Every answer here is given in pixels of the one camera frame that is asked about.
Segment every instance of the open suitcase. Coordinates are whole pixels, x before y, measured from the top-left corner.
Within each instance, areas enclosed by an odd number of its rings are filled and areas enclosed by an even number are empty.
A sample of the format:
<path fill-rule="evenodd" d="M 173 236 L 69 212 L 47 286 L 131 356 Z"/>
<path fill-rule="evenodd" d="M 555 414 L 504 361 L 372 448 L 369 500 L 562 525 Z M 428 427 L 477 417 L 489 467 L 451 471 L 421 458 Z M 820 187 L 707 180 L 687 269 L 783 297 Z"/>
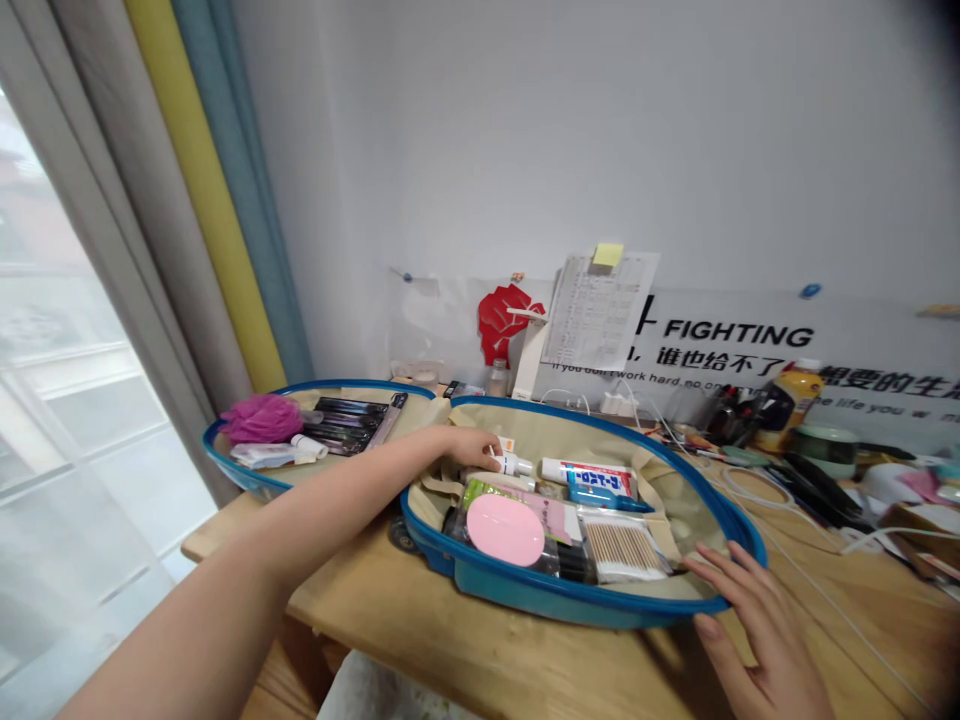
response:
<path fill-rule="evenodd" d="M 532 402 L 505 398 L 461 397 L 452 402 L 400 383 L 376 380 L 325 380 L 277 391 L 313 409 L 321 396 L 389 402 L 396 392 L 407 402 L 388 436 L 405 435 L 428 424 L 453 421 L 474 425 L 516 440 L 518 454 L 609 465 L 629 465 L 637 447 L 657 458 L 650 480 L 663 500 L 681 554 L 700 540 L 725 552 L 735 540 L 762 565 L 767 554 L 756 528 L 683 458 L 642 434 L 605 420 Z M 309 464 L 252 471 L 230 460 L 230 445 L 220 434 L 223 421 L 211 425 L 203 441 L 210 457 L 233 482 L 264 500 L 289 490 L 324 467 L 346 458 L 328 455 Z M 695 613 L 717 613 L 729 604 L 708 583 L 691 573 L 665 580 L 605 587 L 583 585 L 491 558 L 440 532 L 450 500 L 415 481 L 401 495 L 409 537 L 431 569 L 452 577 L 460 591 L 507 607 L 565 622 L 610 628 L 648 628 L 687 620 Z"/>

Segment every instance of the wooden desk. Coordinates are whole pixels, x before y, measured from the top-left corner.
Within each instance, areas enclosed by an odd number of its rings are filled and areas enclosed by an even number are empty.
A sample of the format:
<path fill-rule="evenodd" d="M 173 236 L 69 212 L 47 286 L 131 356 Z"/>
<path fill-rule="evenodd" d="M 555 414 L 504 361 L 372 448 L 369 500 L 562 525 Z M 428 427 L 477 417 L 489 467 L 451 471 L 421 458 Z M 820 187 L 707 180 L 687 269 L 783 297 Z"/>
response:
<path fill-rule="evenodd" d="M 741 476 L 744 487 L 761 487 Z M 261 503 L 244 495 L 183 544 L 209 556 Z M 765 531 L 854 618 L 928 703 L 944 700 L 960 605 L 886 555 L 840 557 L 807 523 L 750 508 Z M 691 625 L 644 632 L 579 627 L 461 595 L 419 557 L 394 548 L 389 516 L 371 524 L 293 596 L 288 613 L 489 718 L 623 720 L 729 714 Z M 839 718 L 922 717 L 922 708 L 792 565 L 767 543 L 771 569 L 800 608 Z M 746 652 L 732 612 L 719 616 Z"/>

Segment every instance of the yellow curtain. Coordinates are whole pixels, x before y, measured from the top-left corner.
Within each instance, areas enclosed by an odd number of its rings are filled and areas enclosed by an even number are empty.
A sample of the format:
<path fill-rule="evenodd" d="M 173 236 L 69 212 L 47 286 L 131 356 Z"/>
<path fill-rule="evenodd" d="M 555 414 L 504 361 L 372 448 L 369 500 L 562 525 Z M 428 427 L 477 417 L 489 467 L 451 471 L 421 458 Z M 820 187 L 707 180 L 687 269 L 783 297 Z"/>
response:
<path fill-rule="evenodd" d="M 287 384 L 233 200 L 169 0 L 125 0 L 207 252 L 257 392 Z"/>

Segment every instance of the blue curtain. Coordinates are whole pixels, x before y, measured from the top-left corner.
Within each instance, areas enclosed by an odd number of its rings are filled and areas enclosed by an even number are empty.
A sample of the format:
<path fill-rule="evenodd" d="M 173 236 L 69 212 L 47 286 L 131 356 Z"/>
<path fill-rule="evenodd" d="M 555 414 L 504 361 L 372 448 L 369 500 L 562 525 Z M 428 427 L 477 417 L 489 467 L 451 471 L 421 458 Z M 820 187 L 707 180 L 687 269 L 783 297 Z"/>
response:
<path fill-rule="evenodd" d="M 312 380 L 310 349 L 267 177 L 230 0 L 172 0 L 172 4 L 287 382 Z"/>

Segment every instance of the blue pushpin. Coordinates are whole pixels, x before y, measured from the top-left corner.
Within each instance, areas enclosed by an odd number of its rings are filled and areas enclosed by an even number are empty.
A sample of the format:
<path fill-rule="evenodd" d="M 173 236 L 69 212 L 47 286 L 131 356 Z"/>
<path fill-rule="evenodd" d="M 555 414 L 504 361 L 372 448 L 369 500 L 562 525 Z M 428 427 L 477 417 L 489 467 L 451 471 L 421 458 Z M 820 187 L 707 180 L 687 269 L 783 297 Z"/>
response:
<path fill-rule="evenodd" d="M 410 273 L 402 273 L 399 270 L 397 270 L 395 267 L 390 268 L 390 272 L 393 272 L 399 275 L 401 278 L 403 278 L 404 282 L 413 282 L 413 275 L 411 275 Z"/>

